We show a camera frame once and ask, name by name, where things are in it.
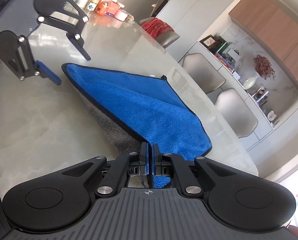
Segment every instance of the glossy table surface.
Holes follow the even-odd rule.
[[[251,158],[231,127],[193,79],[136,23],[90,15],[82,37],[86,61],[65,32],[41,25],[30,35],[36,60],[61,79],[20,81],[4,65],[0,73],[0,196],[13,186],[94,156],[115,159],[117,152],[61,70],[63,63],[167,76],[183,102],[199,117],[212,142],[207,155],[257,175]]]

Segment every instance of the metal bolt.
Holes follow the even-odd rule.
[[[108,187],[108,186],[99,187],[97,189],[97,192],[103,195],[110,194],[112,191],[113,191],[112,187]]]
[[[189,194],[198,194],[201,192],[201,188],[197,186],[189,186],[186,188],[186,192]]]
[[[44,20],[45,20],[45,17],[43,17],[43,16],[38,17],[38,21],[39,21],[39,22],[42,23]]]

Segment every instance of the flower arrangement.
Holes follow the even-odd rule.
[[[255,71],[258,72],[260,77],[267,80],[268,78],[275,79],[275,71],[272,68],[271,62],[268,60],[268,58],[261,56],[257,54],[253,61],[255,63]]]

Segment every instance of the table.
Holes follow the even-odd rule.
[[[257,169],[212,102],[166,51],[136,23],[90,15],[82,37],[87,62],[65,33],[41,25],[30,36],[36,60],[61,79],[19,81],[4,66],[0,73],[0,196],[13,186],[94,156],[117,152],[61,70],[63,63],[166,75],[183,102],[199,117],[213,148],[207,157],[257,175]]]

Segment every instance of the red cloth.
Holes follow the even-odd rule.
[[[161,21],[158,18],[153,18],[146,21],[144,24],[141,25],[141,27],[154,39],[162,33],[165,33],[167,31],[174,31],[169,24]]]

